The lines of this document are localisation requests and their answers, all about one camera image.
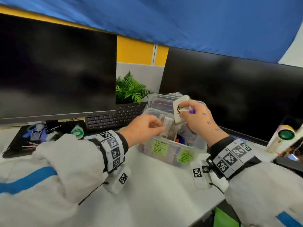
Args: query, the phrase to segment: white sensor device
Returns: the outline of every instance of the white sensor device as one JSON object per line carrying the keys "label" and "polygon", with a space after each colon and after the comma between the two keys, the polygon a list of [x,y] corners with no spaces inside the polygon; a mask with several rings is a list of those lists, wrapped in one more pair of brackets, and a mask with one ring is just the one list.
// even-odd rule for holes
{"label": "white sensor device", "polygon": [[181,111],[190,111],[191,108],[190,107],[180,108],[180,103],[182,103],[183,101],[188,101],[188,100],[190,100],[190,97],[188,95],[184,95],[181,98],[172,102],[172,106],[174,109],[174,122],[176,125],[181,124],[186,121],[184,118],[181,117],[180,113],[181,113]]}
{"label": "white sensor device", "polygon": [[127,165],[121,164],[105,179],[104,182],[108,184],[103,184],[103,187],[113,194],[119,194],[130,175],[131,169]]}
{"label": "white sensor device", "polygon": [[210,174],[209,172],[205,171],[205,169],[203,168],[203,164],[208,171],[208,165],[205,160],[203,161],[197,160],[197,161],[192,161],[190,163],[191,173],[194,177],[194,183],[198,189],[208,189],[212,187],[209,184],[211,182]]}

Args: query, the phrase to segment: blue curtain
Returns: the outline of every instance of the blue curtain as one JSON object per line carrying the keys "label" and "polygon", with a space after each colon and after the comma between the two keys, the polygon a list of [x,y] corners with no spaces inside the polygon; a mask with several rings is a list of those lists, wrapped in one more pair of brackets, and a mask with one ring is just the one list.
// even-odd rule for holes
{"label": "blue curtain", "polygon": [[303,0],[0,0],[131,38],[278,62],[303,20]]}

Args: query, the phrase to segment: wristband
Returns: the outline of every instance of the wristband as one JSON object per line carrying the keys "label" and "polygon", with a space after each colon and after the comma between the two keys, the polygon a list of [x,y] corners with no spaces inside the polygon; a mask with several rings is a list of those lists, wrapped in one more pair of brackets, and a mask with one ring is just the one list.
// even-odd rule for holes
{"label": "wristband", "polygon": [[113,130],[105,131],[97,135],[86,136],[84,139],[93,142],[100,149],[103,154],[105,171],[108,173],[111,173],[124,162],[125,152],[123,142],[119,135]]}
{"label": "wristband", "polygon": [[252,148],[237,139],[227,145],[214,159],[210,156],[206,161],[219,178],[224,176],[231,179],[236,171],[244,169],[244,164],[254,156]]}

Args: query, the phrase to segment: keyboard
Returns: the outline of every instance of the keyboard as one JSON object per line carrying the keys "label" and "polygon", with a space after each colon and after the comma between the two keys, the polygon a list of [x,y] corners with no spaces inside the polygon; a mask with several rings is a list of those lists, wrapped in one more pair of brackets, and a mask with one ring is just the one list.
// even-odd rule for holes
{"label": "keyboard", "polygon": [[86,128],[88,132],[97,132],[127,126],[134,118],[142,114],[147,103],[117,104],[115,114],[86,116]]}

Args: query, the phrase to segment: green object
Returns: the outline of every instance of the green object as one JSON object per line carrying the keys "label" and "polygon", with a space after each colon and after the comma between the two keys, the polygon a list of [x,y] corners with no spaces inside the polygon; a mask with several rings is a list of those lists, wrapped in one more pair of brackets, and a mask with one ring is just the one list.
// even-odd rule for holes
{"label": "green object", "polygon": [[295,134],[291,130],[281,130],[278,132],[278,136],[282,140],[291,140],[294,138]]}
{"label": "green object", "polygon": [[146,90],[146,86],[139,84],[129,71],[127,75],[121,79],[117,78],[116,81],[116,103],[141,103],[141,100],[154,92]]}
{"label": "green object", "polygon": [[177,161],[180,163],[190,163],[194,158],[194,151],[182,148]]}
{"label": "green object", "polygon": [[153,139],[151,148],[153,152],[166,157],[168,148],[169,144],[167,142],[155,138]]}
{"label": "green object", "polygon": [[84,132],[82,127],[79,126],[79,124],[77,124],[71,131],[71,134],[76,136],[77,139],[80,139],[84,136]]}
{"label": "green object", "polygon": [[239,223],[233,218],[228,216],[218,207],[215,209],[216,214],[214,215],[214,227],[239,227]]}

